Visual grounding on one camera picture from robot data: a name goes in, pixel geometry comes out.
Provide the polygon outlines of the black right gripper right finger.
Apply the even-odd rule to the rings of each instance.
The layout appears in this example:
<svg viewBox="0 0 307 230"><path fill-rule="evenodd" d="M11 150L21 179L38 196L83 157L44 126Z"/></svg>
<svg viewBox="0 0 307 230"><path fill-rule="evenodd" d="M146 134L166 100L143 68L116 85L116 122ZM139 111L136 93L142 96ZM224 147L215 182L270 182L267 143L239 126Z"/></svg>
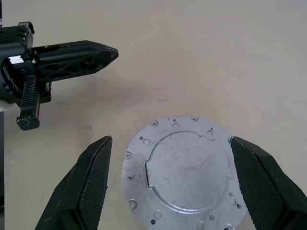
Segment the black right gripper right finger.
<svg viewBox="0 0 307 230"><path fill-rule="evenodd" d="M230 146L239 187L258 230L305 230L307 197L272 155L239 137Z"/></svg>

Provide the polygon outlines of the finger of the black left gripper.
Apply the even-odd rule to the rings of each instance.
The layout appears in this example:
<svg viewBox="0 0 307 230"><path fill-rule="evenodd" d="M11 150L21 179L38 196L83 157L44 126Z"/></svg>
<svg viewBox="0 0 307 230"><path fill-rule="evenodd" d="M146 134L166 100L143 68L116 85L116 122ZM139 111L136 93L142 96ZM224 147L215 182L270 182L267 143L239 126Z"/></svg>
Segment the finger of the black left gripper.
<svg viewBox="0 0 307 230"><path fill-rule="evenodd" d="M72 53L37 57L35 75L40 81L59 81L90 75L118 58L116 50L77 50Z"/></svg>
<svg viewBox="0 0 307 230"><path fill-rule="evenodd" d="M87 57L96 54L107 58L118 57L117 49L88 40L34 47L32 52L38 59Z"/></svg>

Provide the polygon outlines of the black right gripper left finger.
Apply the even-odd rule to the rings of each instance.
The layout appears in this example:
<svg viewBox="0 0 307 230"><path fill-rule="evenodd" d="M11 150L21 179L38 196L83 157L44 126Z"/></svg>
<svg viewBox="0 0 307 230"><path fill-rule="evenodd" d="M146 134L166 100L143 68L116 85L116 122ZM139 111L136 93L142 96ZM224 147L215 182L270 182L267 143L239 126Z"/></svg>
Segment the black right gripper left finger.
<svg viewBox="0 0 307 230"><path fill-rule="evenodd" d="M112 137L90 144L54 189L37 230L96 230L105 196Z"/></svg>

